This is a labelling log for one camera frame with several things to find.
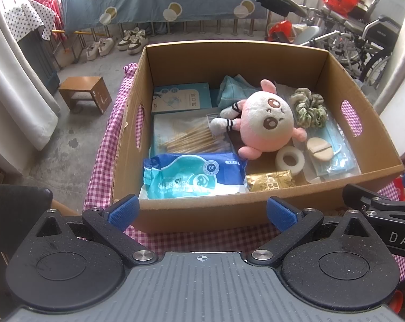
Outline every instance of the gold wrapper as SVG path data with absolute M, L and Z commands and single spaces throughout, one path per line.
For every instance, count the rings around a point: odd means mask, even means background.
M 289 188 L 295 185 L 289 170 L 247 175 L 249 191 L 267 191 Z

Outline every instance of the screw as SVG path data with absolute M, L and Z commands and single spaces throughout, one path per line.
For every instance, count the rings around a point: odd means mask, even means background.
M 253 251 L 252 257 L 257 260 L 269 260 L 272 258 L 272 253 L 266 249 L 257 249 Z
M 136 251 L 132 257 L 137 261 L 148 261 L 155 257 L 155 254 L 152 251 L 147 251 L 145 249 L 141 251 Z

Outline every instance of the sneaker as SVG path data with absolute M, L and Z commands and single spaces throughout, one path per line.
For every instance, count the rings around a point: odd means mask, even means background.
M 131 44 L 128 46 L 128 53 L 129 54 L 137 54 L 140 52 L 145 45 L 147 45 L 148 39 L 146 36 L 146 32 L 144 30 L 140 30 L 137 35 L 132 39 Z
M 111 37 L 109 38 L 101 38 L 98 41 L 98 50 L 101 56 L 106 56 L 109 54 L 110 50 L 114 46 L 114 41 Z
M 94 60 L 98 55 L 98 42 L 94 42 L 86 49 L 86 58 L 88 60 Z
M 128 46 L 131 44 L 131 41 L 137 35 L 137 33 L 140 31 L 139 28 L 135 27 L 132 30 L 125 30 L 124 31 L 124 38 L 118 42 L 117 44 L 117 49 L 118 50 L 127 50 Z

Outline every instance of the pink gingham cloth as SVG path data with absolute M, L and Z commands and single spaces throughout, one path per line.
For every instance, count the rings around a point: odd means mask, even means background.
M 112 113 L 107 122 L 107 129 L 98 150 L 84 202 L 84 210 L 96 206 L 102 208 L 110 206 L 114 158 L 117 152 L 122 118 L 136 69 L 137 64 L 135 63 L 124 67 L 124 80 L 120 86 Z M 347 122 L 349 122 L 355 134 L 359 135 L 362 132 L 359 131 L 362 125 L 351 105 L 345 103 L 345 107 L 342 109 Z M 137 145 L 140 144 L 143 120 L 144 112 L 140 108 L 135 123 Z M 393 183 L 380 190 L 380 193 L 392 200 L 399 200 Z M 249 254 L 255 248 L 272 240 L 280 232 L 273 225 L 266 224 L 202 233 L 143 233 L 130 226 L 125 230 L 125 233 L 145 247 L 161 255 L 166 251 L 242 251 Z M 394 257 L 400 268 L 400 279 L 403 280 L 405 278 L 405 258 L 396 255 Z

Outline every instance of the pink plush toy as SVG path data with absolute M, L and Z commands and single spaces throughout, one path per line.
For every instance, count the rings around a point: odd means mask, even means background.
M 300 142 L 307 139 L 303 128 L 293 127 L 292 110 L 277 96 L 274 84 L 269 80 L 262 80 L 260 84 L 261 91 L 223 109 L 221 118 L 210 123 L 215 136 L 231 130 L 240 131 L 246 146 L 240 148 L 238 154 L 248 160 L 259 158 L 263 152 L 281 149 L 292 137 Z

